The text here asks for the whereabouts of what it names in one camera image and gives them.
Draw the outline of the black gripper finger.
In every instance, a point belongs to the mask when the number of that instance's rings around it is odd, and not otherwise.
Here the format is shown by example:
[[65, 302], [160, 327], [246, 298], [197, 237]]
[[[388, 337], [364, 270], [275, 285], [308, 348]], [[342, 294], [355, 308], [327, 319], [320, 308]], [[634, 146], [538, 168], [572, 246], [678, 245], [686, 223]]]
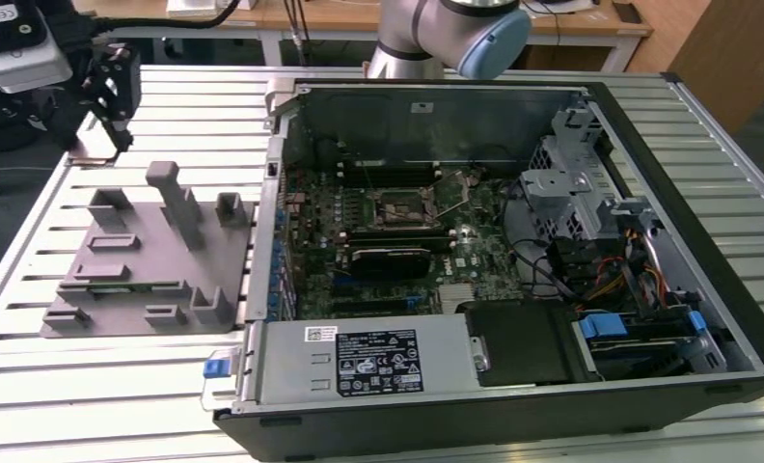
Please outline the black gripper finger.
[[133, 137], [128, 130], [141, 100], [141, 56], [127, 43], [96, 48], [91, 73], [91, 111], [99, 118], [117, 152], [127, 152]]
[[52, 138], [63, 150], [72, 150], [79, 144], [77, 131], [85, 118], [85, 107], [67, 92], [55, 91], [53, 99]]

